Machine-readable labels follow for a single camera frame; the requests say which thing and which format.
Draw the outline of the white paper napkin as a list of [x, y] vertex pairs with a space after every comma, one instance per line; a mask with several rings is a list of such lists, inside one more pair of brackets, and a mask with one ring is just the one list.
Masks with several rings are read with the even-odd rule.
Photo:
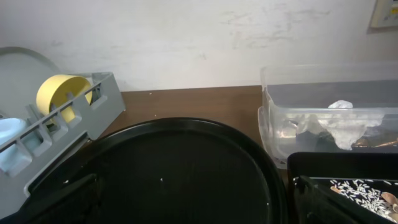
[[382, 124], [383, 113], [357, 113], [349, 101], [338, 100], [328, 109], [348, 109], [347, 113], [318, 113], [302, 115], [298, 119], [297, 134], [310, 131], [320, 134], [326, 130], [332, 135], [335, 144], [342, 150], [351, 151], [351, 145], [359, 140], [368, 128]]

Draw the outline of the yellow bowl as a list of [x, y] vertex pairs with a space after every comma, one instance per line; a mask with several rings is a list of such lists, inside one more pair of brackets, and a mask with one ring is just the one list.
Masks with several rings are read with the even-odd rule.
[[84, 77], [54, 75], [41, 84], [36, 96], [36, 106], [43, 115], [48, 115], [52, 111], [52, 106], [58, 108], [68, 101], [68, 93], [76, 97], [90, 86], [91, 83]]

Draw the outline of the white ceramic plate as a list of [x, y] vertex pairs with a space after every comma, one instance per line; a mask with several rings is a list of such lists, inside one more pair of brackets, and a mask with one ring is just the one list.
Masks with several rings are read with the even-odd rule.
[[22, 47], [1, 48], [1, 116], [27, 119], [46, 79], [60, 69], [42, 54]]

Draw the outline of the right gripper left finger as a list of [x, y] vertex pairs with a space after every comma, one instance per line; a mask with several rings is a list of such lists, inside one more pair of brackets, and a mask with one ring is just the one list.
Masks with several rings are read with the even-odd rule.
[[30, 201], [1, 223], [84, 223], [101, 204], [101, 177], [87, 175], [38, 201]]

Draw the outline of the golden brown food scraps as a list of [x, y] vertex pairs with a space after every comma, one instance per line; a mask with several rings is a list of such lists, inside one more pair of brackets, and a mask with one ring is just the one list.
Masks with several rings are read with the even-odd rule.
[[386, 184], [388, 187], [393, 187], [397, 186], [397, 182], [371, 179], [332, 179], [330, 184], [332, 191], [386, 220], [397, 223], [397, 196], [375, 187], [375, 184]]

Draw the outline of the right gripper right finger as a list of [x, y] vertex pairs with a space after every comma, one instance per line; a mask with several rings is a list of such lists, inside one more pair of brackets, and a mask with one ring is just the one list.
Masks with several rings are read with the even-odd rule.
[[[340, 177], [317, 177], [300, 175], [294, 177], [294, 197], [301, 223], [394, 223], [360, 207], [353, 201], [330, 189], [330, 180], [371, 179], [395, 183], [392, 175], [349, 175]], [[395, 186], [375, 184], [383, 192], [395, 194]]]

